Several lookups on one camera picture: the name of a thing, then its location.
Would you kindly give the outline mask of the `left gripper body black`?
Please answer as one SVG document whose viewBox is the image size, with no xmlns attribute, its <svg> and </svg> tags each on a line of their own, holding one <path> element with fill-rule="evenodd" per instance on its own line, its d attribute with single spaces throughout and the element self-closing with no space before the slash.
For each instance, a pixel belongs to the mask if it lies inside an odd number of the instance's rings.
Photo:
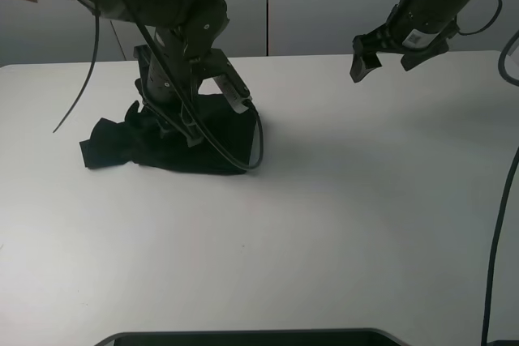
<svg viewBox="0 0 519 346">
<path fill-rule="evenodd" d="M 187 111 L 188 101 L 199 119 L 235 114 L 213 77 L 232 65 L 220 49 L 210 49 L 200 59 L 187 60 L 178 45 L 158 47 L 156 56 L 147 45 L 134 48 L 140 79 L 136 83 L 147 110 L 157 116 L 164 136 L 183 138 L 188 147 L 201 144 L 205 136 Z"/>
</svg>

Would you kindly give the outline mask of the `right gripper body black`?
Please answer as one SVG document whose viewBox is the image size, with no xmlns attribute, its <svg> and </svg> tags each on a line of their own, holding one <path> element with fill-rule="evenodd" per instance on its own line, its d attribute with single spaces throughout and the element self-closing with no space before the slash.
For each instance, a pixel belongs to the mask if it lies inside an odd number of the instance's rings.
<svg viewBox="0 0 519 346">
<path fill-rule="evenodd" d="M 354 54 L 396 53 L 403 57 L 407 51 L 425 49 L 441 40 L 448 42 L 459 31 L 458 13 L 455 3 L 400 5 L 384 24 L 354 38 Z"/>
</svg>

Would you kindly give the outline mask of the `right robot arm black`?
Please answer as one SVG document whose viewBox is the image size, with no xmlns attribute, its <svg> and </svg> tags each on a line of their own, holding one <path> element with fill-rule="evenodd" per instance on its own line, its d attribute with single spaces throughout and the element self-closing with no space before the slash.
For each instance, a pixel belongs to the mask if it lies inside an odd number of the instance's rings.
<svg viewBox="0 0 519 346">
<path fill-rule="evenodd" d="M 457 16 L 470 0 L 399 0 L 386 21 L 353 39 L 351 79 L 358 83 L 381 67 L 379 53 L 401 55 L 405 70 L 449 51 Z"/>
</svg>

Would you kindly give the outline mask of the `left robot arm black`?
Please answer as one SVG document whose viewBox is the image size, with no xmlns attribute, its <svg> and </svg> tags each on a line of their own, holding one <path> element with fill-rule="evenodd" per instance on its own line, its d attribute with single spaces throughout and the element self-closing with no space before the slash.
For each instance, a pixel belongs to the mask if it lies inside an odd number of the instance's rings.
<svg viewBox="0 0 519 346">
<path fill-rule="evenodd" d="M 206 137 L 195 98 L 201 67 L 226 57 L 212 47 L 229 22 L 225 0 L 81 0 L 100 18 L 133 22 L 150 50 L 144 103 L 189 146 Z"/>
</svg>

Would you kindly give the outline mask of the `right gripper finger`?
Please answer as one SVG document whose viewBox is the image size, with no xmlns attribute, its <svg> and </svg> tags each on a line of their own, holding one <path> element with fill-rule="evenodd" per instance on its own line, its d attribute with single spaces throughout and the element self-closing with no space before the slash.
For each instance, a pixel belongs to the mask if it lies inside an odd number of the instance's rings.
<svg viewBox="0 0 519 346">
<path fill-rule="evenodd" d="M 448 51 L 448 42 L 441 40 L 436 43 L 431 43 L 425 49 L 407 51 L 401 58 L 401 64 L 406 71 L 409 71 L 429 59 L 447 53 Z"/>
<path fill-rule="evenodd" d="M 350 77 L 354 83 L 361 82 L 370 72 L 382 67 L 376 53 L 355 53 L 350 69 Z"/>
</svg>

